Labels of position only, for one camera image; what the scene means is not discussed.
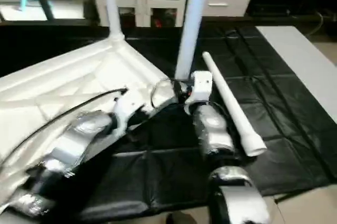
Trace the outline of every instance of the black leather surface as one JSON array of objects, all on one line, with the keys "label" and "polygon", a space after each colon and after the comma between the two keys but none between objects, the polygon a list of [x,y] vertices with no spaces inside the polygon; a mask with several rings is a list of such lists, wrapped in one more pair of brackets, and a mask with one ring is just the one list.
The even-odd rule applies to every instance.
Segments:
[{"label": "black leather surface", "polygon": [[[10,69],[18,70],[107,34],[100,30],[99,35],[93,32],[91,36],[87,31],[87,35],[74,38],[66,33],[61,28],[55,32],[49,30],[48,36],[40,36],[38,40],[35,32],[34,39],[25,41],[25,49],[35,52],[30,54],[31,61],[17,60]],[[160,70],[173,77],[179,29],[127,30],[126,38]],[[33,41],[37,40],[45,41],[48,49],[33,47]],[[11,51],[15,54],[22,50],[12,48]],[[213,56],[268,147],[266,153],[248,159],[229,121],[242,164],[261,193],[282,194],[335,182],[337,125],[257,29],[201,30],[193,70],[206,69],[201,58],[205,50]],[[212,100],[221,102],[216,89]],[[206,180],[207,168],[191,118],[181,107],[171,106],[81,167],[64,202],[63,207],[68,211],[62,218],[68,215],[83,223],[102,223],[204,205]]]}]

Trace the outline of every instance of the drawer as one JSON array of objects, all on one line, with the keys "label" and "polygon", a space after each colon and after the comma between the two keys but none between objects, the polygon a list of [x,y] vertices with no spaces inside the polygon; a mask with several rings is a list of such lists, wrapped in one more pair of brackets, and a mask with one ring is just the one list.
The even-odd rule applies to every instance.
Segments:
[{"label": "drawer", "polygon": [[206,0],[203,16],[244,16],[250,0]]}]

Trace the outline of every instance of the rubber tip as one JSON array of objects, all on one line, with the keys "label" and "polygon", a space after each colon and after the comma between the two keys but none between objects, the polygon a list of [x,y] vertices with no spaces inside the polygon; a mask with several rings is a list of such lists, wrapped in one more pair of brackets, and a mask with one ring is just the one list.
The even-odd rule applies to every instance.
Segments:
[{"label": "rubber tip", "polygon": [[267,150],[261,136],[256,133],[241,137],[241,145],[249,157],[256,157]]}]

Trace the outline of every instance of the white plastic rod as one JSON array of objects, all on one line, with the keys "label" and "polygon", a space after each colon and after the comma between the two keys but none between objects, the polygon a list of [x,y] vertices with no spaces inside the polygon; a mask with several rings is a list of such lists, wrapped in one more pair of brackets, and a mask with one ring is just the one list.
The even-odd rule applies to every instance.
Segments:
[{"label": "white plastic rod", "polygon": [[241,145],[247,156],[254,157],[264,153],[267,150],[266,145],[261,136],[254,131],[211,55],[204,52],[202,56],[241,136]]},{"label": "white plastic rod", "polygon": [[107,15],[109,19],[110,37],[117,40],[122,39],[124,36],[121,31],[120,14],[118,12],[117,1],[116,0],[105,0],[105,1],[106,1]]},{"label": "white plastic rod", "polygon": [[188,79],[193,61],[205,0],[188,0],[175,79]]}]

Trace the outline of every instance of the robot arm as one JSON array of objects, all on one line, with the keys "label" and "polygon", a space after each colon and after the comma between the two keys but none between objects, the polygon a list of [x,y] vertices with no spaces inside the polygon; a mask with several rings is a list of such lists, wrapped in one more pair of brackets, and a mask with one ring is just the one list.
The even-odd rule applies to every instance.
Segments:
[{"label": "robot arm", "polygon": [[7,207],[33,218],[49,212],[57,202],[57,183],[75,175],[81,163],[120,139],[128,120],[144,103],[138,91],[127,91],[117,100],[111,113],[93,111],[74,119],[54,140],[52,151],[41,157],[35,166],[1,172],[0,214]]},{"label": "robot arm", "polygon": [[[194,72],[192,77],[194,85],[185,101],[185,111],[193,116],[205,161],[213,167],[209,205],[212,223],[268,224],[269,214],[263,198],[234,158],[235,147],[226,130],[226,120],[208,102],[212,91],[211,73]],[[48,213],[57,202],[54,193],[57,182],[75,175],[78,165],[123,136],[128,120],[144,103],[138,92],[128,91],[117,100],[112,113],[94,111],[76,118],[57,138],[54,149],[36,166],[21,170],[7,180],[0,177],[7,195],[7,198],[0,195],[0,210],[9,206],[29,217]],[[109,136],[98,139],[99,135]]]},{"label": "robot arm", "polygon": [[193,121],[203,155],[210,167],[216,167],[210,173],[212,223],[270,223],[261,194],[246,171],[235,165],[235,148],[224,117],[211,105],[202,105],[194,112]]}]

